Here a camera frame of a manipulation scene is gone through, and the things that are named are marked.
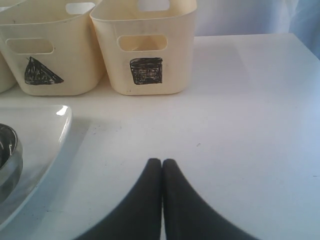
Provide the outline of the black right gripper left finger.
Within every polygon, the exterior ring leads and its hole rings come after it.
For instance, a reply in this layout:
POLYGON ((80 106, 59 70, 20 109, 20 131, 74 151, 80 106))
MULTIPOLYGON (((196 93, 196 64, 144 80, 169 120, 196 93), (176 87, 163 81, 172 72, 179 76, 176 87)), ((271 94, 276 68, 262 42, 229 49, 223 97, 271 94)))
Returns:
POLYGON ((162 163, 150 158, 125 198, 78 240, 159 240, 162 228, 162 163))

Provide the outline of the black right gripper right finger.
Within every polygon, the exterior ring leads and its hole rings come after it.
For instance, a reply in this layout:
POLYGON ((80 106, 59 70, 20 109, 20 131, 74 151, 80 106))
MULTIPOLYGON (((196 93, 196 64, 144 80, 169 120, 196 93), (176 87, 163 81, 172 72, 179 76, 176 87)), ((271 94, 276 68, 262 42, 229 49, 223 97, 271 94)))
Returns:
POLYGON ((168 240, 254 240, 211 208, 174 159, 162 164, 162 199, 168 240))

